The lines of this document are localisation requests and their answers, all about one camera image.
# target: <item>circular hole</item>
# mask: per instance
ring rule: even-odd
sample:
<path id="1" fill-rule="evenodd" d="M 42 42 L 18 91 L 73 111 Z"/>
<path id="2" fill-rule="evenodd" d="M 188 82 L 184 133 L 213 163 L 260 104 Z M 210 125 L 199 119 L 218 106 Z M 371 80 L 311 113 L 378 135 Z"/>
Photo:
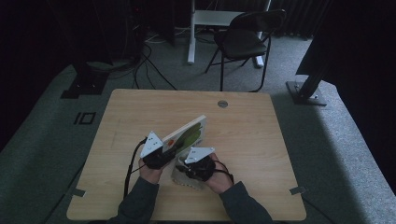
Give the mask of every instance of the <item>circular hole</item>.
<path id="1" fill-rule="evenodd" d="M 221 108 L 225 108 L 228 106 L 228 103 L 227 103 L 227 101 L 221 100 L 221 101 L 218 101 L 218 106 Z"/>

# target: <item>person's right hand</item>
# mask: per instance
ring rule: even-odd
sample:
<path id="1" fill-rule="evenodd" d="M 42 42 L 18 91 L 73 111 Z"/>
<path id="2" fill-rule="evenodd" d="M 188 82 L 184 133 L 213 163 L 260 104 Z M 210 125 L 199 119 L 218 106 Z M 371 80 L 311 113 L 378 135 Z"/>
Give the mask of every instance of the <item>person's right hand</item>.
<path id="1" fill-rule="evenodd" d="M 215 153 L 210 154 L 209 157 L 212 159 L 212 161 L 219 160 Z M 226 168 L 220 163 L 215 162 L 215 164 L 217 170 L 226 171 Z M 213 173 L 213 175 L 208 180 L 206 180 L 205 183 L 217 194 L 221 194 L 233 186 L 233 181 L 231 178 L 222 172 Z"/>
<path id="2" fill-rule="evenodd" d="M 154 185 L 158 184 L 161 178 L 161 174 L 163 173 L 163 168 L 165 168 L 168 164 L 169 162 L 166 163 L 161 169 L 155 170 L 148 168 L 147 165 L 143 162 L 143 160 L 140 159 L 139 160 L 139 167 L 141 167 L 139 169 L 140 177 L 147 180 L 151 184 Z"/>

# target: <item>gray sleeve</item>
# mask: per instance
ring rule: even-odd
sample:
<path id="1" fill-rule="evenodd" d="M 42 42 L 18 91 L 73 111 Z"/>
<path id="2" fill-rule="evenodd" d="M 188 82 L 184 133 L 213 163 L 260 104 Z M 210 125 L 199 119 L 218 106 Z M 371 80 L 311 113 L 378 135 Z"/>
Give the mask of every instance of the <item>gray sleeve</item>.
<path id="1" fill-rule="evenodd" d="M 153 185 L 139 176 L 131 192 L 121 202 L 117 216 L 111 218 L 107 224 L 149 223 L 159 187 L 158 184 Z"/>
<path id="2" fill-rule="evenodd" d="M 274 223 L 267 210 L 248 195 L 242 182 L 238 182 L 219 196 L 228 216 L 237 224 Z"/>

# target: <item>chair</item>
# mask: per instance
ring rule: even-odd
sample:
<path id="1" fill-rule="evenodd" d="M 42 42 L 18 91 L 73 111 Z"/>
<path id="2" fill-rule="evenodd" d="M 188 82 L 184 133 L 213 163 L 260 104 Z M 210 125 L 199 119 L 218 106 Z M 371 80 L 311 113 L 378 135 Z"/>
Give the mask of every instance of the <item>chair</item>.
<path id="1" fill-rule="evenodd" d="M 235 17 L 227 31 L 215 33 L 214 40 L 218 48 L 212 60 L 210 60 L 205 73 L 207 73 L 211 65 L 221 64 L 220 91 L 223 90 L 225 63 L 245 60 L 240 65 L 243 66 L 250 58 L 265 55 L 262 84 L 257 90 L 252 92 L 259 91 L 262 88 L 271 49 L 271 34 L 282 26 L 285 19 L 286 12 L 283 9 L 246 12 Z M 264 35 L 263 40 L 258 36 L 258 32 L 262 32 L 262 35 Z M 219 51 L 221 51 L 221 63 L 213 63 Z"/>

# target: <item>table leg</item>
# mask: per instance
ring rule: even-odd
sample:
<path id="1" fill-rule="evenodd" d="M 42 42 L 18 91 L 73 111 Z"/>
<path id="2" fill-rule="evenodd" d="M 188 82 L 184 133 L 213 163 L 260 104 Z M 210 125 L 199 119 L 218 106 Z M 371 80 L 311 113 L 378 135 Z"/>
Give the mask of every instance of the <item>table leg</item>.
<path id="1" fill-rule="evenodd" d="M 195 57 L 195 0 L 191 0 L 191 36 L 187 63 L 194 64 Z"/>

